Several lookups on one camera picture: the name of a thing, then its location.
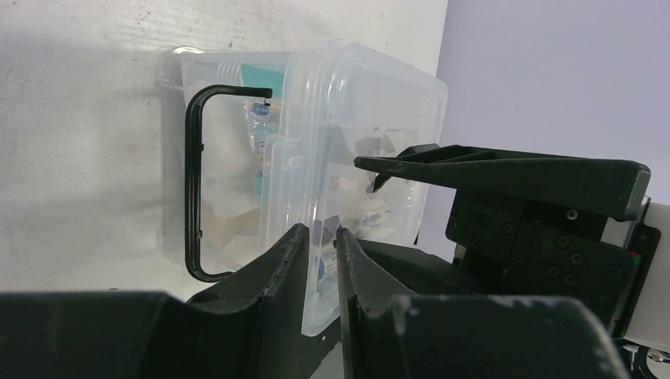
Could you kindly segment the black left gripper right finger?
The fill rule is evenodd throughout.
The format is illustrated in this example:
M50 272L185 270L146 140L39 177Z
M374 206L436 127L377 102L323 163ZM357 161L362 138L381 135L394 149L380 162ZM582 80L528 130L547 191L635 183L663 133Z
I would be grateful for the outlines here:
M419 295L337 231L347 378L628 378L595 315L572 298Z

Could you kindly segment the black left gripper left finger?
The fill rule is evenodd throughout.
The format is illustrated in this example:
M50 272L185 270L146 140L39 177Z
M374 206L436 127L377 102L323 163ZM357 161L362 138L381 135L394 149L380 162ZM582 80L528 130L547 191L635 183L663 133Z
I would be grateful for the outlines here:
M162 292L4 293L4 378L295 378L310 232L182 302Z

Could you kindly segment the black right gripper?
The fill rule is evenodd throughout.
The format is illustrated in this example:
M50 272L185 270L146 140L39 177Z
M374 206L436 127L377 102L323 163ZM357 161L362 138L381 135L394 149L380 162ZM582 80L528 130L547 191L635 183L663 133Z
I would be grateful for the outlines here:
M463 190L446 225L457 268L492 294L576 298L624 337L661 236L644 223L646 165L457 144L353 164L374 191L389 178Z

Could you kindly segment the clear plastic box lid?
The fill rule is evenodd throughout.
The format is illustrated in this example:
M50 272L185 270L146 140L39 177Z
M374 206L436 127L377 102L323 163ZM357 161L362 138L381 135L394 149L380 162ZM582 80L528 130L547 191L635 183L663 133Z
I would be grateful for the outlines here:
M302 332L316 336L338 318L339 227L366 240L410 246L427 186L375 174L358 156L398 157L435 143L447 105L444 82L358 43L317 39L294 51L280 94L278 131L265 144L259 248L293 225L310 232Z

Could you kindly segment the teal packet of supplies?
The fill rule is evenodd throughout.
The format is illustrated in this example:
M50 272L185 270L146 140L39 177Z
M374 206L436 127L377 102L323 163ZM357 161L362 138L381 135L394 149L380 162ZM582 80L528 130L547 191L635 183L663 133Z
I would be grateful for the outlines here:
M284 74L275 69L242 64L240 76L245 87L270 88L273 92L270 100L248 99L244 103L247 133L255 159L254 186L257 195L260 196L264 173L265 143L271 134L278 132L280 125Z

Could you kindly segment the clear plastic medicine box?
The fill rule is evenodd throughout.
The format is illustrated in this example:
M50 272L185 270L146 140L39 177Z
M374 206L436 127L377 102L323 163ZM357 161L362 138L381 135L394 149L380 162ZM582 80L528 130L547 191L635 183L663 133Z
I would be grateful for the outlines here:
M262 194L244 103L273 92L243 86L240 68L284 74L290 57L177 47L160 64L164 245L197 281L221 281L255 257Z

